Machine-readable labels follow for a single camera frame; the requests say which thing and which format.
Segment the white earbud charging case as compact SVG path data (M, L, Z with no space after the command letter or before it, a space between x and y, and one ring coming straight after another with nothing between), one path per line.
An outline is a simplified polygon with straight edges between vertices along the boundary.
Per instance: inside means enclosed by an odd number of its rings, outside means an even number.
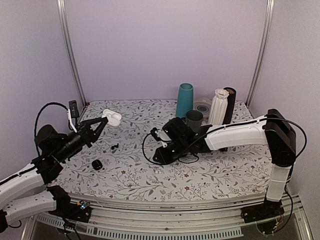
M118 127L121 124L122 115L118 112L105 109L102 112L102 118L107 118L107 124L112 127Z

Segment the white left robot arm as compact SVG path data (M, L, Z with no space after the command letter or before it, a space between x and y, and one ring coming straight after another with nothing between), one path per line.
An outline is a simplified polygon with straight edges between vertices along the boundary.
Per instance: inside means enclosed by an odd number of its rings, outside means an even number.
M42 151L24 168L0 182L0 230L11 223L37 213L49 212L62 219L77 219L90 210L71 203L60 187L47 187L39 195L19 199L26 192L54 181L63 170L62 164L78 154L84 146L91 147L100 137L109 120L106 116L82 121L69 134L58 133L50 124L44 125L34 138Z

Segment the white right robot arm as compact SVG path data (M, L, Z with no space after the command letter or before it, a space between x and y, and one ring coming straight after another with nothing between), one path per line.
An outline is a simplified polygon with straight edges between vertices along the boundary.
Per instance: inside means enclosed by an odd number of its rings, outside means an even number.
M153 161L168 165L179 158L199 153L210 153L238 146L268 146L271 155L271 175L266 191L266 201L259 206L262 218L269 218L278 210L278 203L294 165L296 132L276 109L255 119L224 125L204 125L193 131L179 117L167 122L162 129L153 128L152 137L161 142Z

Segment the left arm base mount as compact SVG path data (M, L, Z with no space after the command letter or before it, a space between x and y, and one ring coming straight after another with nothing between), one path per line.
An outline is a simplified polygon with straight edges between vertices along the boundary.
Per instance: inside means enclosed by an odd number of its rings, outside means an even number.
M71 197L60 186L55 185L46 189L53 196L56 203L54 210L48 213L62 219L88 223L91 217L92 208L85 202L71 203Z

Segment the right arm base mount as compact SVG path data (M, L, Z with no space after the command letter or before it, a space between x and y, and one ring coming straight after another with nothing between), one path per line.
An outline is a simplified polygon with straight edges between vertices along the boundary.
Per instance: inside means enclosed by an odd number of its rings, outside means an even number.
M266 198L263 203L241 208L240 216L245 223L275 218L285 213L282 201L270 201Z

